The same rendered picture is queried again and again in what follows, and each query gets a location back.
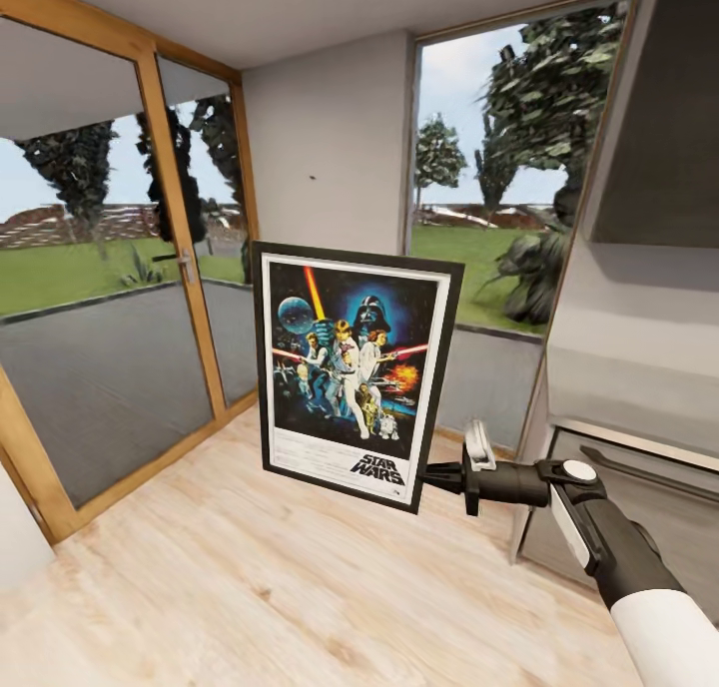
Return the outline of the poster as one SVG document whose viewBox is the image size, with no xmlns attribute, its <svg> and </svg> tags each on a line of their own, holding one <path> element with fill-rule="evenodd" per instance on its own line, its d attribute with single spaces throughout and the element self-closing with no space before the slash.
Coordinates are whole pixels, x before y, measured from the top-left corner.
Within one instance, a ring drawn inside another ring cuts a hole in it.
<svg viewBox="0 0 719 687">
<path fill-rule="evenodd" d="M 251 250 L 263 469 L 418 514 L 465 263 Z"/>
</svg>

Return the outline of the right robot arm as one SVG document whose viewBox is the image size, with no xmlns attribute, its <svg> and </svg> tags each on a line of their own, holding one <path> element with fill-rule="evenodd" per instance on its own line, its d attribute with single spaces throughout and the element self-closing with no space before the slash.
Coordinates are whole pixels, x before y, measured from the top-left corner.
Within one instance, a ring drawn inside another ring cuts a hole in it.
<svg viewBox="0 0 719 687">
<path fill-rule="evenodd" d="M 655 540 L 608 500 L 597 471 L 576 459 L 518 464 L 497 459 L 485 426 L 464 424 L 462 462 L 432 463 L 417 479 L 479 500 L 547 504 L 599 593 L 643 687 L 719 687 L 719 629 L 662 563 Z"/>
</svg>

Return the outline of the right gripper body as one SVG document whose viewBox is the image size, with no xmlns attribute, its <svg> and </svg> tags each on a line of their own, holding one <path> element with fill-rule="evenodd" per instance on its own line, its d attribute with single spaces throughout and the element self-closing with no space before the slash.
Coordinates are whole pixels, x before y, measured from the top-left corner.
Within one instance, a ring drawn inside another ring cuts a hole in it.
<svg viewBox="0 0 719 687">
<path fill-rule="evenodd" d="M 466 443 L 462 448 L 462 462 L 465 465 L 465 509 L 467 515 L 477 517 L 479 500 L 490 499 L 503 503 L 519 503 L 519 473 L 515 462 L 498 459 L 494 469 L 473 471 Z"/>
</svg>

